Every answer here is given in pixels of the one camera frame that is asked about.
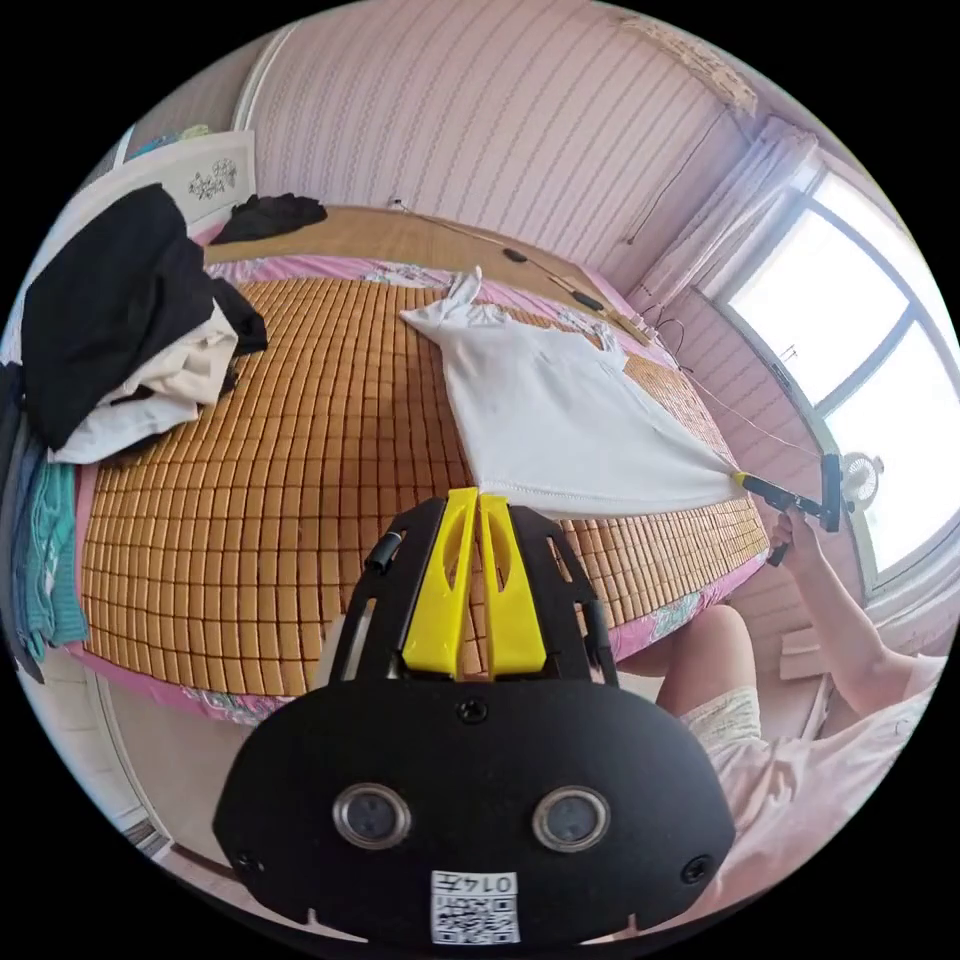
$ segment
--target window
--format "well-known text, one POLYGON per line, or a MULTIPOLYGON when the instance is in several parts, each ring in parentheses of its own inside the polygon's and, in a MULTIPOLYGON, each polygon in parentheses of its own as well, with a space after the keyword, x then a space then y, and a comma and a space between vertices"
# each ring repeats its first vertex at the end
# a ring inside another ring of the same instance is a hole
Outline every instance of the window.
POLYGON ((960 522, 960 344, 912 239, 823 167, 716 301, 826 451, 879 456, 851 522, 870 593, 960 522))

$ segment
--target person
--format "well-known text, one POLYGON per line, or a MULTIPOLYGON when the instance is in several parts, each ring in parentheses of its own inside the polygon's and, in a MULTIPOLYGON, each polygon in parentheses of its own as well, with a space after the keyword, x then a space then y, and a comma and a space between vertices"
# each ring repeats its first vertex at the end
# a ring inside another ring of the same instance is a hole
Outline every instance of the person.
POLYGON ((820 850, 890 769, 946 662, 906 656, 883 644, 823 556, 803 513, 791 508, 781 514, 770 540, 772 547, 788 544, 783 565, 803 598, 837 691, 861 719, 822 740, 765 740, 753 647, 743 618, 729 606, 708 608, 618 664, 622 671, 663 677, 657 703, 700 740, 736 827, 730 853, 703 895, 656 930, 753 896, 820 850))

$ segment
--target sheer curtain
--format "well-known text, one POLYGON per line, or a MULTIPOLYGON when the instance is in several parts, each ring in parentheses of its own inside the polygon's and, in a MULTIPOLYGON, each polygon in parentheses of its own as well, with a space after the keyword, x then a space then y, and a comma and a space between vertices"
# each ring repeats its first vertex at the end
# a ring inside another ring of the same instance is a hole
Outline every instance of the sheer curtain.
POLYGON ((667 306, 715 265, 744 224, 757 217, 797 175, 817 148, 817 138, 770 117, 743 159, 650 268, 627 299, 644 314, 667 306))

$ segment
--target white shorts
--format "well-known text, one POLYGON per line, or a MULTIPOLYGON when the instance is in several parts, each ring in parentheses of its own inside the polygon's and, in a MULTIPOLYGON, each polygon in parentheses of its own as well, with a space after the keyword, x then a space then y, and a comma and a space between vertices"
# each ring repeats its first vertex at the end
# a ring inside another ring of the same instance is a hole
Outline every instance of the white shorts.
POLYGON ((754 686, 736 687, 694 707, 680 719, 707 753, 741 740, 760 740, 760 701, 754 686))

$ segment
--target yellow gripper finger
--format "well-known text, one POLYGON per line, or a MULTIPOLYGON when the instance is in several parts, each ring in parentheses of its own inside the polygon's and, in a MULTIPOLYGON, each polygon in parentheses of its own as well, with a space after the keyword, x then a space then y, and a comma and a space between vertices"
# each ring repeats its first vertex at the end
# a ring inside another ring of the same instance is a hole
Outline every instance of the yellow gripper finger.
POLYGON ((403 661, 410 670, 442 673, 454 679, 459 675, 476 509, 476 487, 447 494, 447 506, 403 646, 403 661))
POLYGON ((480 536, 490 679, 539 673, 547 655, 505 497, 481 494, 480 536))

